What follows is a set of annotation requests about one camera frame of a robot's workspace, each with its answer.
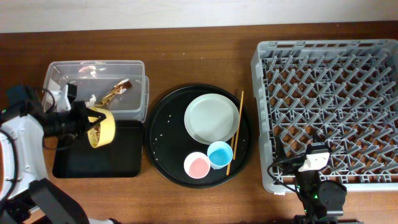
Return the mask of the white tissue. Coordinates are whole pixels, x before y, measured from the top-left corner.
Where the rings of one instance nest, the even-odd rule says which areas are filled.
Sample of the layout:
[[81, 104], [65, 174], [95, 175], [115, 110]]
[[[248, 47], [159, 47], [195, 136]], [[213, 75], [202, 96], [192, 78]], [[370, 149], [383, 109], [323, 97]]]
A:
[[88, 101], [85, 102], [85, 106], [87, 108], [91, 108], [94, 107], [96, 104], [96, 97], [95, 95], [91, 95], [90, 99]]

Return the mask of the yellow bowl with food scraps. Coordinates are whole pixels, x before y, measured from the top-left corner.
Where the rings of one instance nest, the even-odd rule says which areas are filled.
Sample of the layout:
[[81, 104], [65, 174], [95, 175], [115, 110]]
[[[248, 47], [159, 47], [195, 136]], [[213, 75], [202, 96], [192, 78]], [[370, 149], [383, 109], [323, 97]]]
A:
[[91, 110], [105, 114], [106, 118], [96, 124], [88, 132], [88, 140], [93, 148], [101, 147], [113, 141], [116, 132], [116, 123], [112, 112], [102, 108], [91, 107]]

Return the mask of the brown gold coffee wrapper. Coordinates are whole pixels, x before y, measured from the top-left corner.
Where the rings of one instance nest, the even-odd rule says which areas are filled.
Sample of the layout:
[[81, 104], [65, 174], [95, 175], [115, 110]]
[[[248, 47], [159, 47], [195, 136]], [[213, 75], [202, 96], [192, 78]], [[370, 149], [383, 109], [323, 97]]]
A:
[[103, 99], [97, 103], [95, 106], [102, 108], [109, 104], [109, 102], [116, 96], [116, 95], [121, 95], [127, 90], [132, 88], [132, 84], [128, 78], [121, 80], [118, 84], [116, 84], [113, 89], [103, 97]]

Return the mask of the short wooden chopstick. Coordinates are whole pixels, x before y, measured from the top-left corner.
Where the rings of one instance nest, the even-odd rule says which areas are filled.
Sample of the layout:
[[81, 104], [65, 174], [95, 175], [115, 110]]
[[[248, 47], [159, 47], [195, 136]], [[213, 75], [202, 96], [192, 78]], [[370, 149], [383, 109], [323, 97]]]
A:
[[226, 169], [226, 175], [227, 175], [227, 176], [229, 176], [229, 174], [230, 174], [231, 162], [232, 162], [233, 157], [234, 157], [234, 152], [233, 152], [234, 138], [235, 138], [235, 135], [232, 136], [231, 142], [230, 142], [230, 145], [229, 145], [229, 147], [230, 147], [230, 150], [228, 151], [228, 153], [229, 153], [229, 154], [228, 154], [228, 156], [229, 156], [229, 161], [228, 161], [228, 165], [227, 165], [227, 169]]

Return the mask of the blue cup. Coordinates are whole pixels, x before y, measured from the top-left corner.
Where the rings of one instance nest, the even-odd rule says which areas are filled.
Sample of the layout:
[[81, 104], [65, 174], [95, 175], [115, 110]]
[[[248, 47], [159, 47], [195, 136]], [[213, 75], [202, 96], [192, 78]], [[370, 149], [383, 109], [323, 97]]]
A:
[[210, 144], [206, 153], [210, 160], [211, 168], [218, 170], [227, 166], [229, 161], [229, 150], [229, 144], [223, 141]]

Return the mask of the long wooden chopstick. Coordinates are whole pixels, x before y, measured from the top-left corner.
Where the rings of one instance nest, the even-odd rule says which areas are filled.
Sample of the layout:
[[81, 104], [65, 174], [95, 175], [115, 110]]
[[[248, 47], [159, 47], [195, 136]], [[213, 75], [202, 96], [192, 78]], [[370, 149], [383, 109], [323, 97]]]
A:
[[238, 128], [237, 128], [237, 131], [236, 131], [236, 134], [235, 134], [235, 139], [234, 139], [233, 160], [236, 159], [236, 150], [237, 150], [239, 130], [240, 130], [240, 124], [241, 124], [241, 116], [242, 116], [242, 110], [243, 110], [243, 101], [244, 101], [244, 90], [241, 92], [241, 99], [240, 99], [240, 102], [239, 102], [239, 119], [238, 119]]

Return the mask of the pale green plate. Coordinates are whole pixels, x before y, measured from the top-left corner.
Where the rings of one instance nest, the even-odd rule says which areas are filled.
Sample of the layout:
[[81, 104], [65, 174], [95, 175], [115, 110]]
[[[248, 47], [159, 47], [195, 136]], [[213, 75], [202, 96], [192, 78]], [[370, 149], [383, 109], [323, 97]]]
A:
[[192, 100], [184, 113], [187, 133], [197, 142], [210, 145], [231, 139], [238, 128], [239, 110], [228, 97], [207, 93]]

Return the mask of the pink cup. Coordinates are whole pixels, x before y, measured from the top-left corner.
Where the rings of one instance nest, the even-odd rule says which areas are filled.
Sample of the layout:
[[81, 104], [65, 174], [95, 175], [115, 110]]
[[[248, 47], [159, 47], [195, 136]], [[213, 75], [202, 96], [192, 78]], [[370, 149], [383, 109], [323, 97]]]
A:
[[202, 179], [210, 171], [210, 160], [202, 152], [192, 152], [184, 160], [185, 173], [193, 179]]

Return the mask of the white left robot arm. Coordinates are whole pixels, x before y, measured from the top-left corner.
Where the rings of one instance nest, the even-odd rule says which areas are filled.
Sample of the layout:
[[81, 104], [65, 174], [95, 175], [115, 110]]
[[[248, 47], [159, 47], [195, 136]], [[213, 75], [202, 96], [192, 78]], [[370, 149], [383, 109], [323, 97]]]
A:
[[45, 214], [39, 223], [97, 223], [49, 180], [43, 140], [85, 134], [106, 114], [87, 108], [82, 101], [72, 102], [62, 112], [45, 110], [31, 86], [15, 86], [7, 97], [10, 106], [1, 111], [1, 223], [24, 223], [38, 209]]

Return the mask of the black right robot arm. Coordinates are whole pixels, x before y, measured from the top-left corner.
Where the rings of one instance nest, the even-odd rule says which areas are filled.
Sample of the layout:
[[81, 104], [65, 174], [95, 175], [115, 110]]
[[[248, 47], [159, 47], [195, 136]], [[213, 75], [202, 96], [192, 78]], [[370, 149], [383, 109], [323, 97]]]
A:
[[276, 166], [283, 174], [295, 176], [294, 192], [304, 209], [294, 216], [294, 223], [338, 223], [343, 215], [347, 189], [333, 180], [321, 180], [319, 171], [328, 165], [332, 150], [319, 136], [295, 157], [288, 157], [280, 137], [275, 138]]

